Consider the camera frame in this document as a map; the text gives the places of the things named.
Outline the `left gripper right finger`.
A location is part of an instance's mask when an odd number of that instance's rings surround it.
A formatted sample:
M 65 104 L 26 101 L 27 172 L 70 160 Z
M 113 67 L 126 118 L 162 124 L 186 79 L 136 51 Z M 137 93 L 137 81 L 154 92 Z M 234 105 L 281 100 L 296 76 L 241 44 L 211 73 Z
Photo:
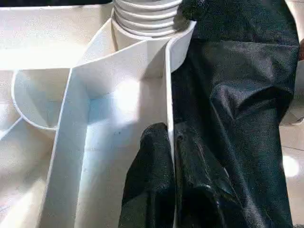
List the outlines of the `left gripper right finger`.
M 174 126 L 177 226 L 247 228 L 226 170 L 187 123 Z

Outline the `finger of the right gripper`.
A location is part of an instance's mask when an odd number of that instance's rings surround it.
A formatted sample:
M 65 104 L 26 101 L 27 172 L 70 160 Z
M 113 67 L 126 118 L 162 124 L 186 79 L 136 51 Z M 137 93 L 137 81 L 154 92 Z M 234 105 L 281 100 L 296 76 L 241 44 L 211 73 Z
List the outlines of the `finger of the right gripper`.
M 210 0 L 184 0 L 182 14 L 189 20 L 201 20 L 210 7 Z

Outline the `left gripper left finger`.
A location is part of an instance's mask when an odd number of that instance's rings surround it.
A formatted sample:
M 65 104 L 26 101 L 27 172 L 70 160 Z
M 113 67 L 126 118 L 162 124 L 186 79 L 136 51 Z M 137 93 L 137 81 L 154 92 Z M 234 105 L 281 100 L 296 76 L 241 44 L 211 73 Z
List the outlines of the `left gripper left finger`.
M 120 228 L 171 228 L 175 178 L 167 126 L 147 127 L 125 179 Z

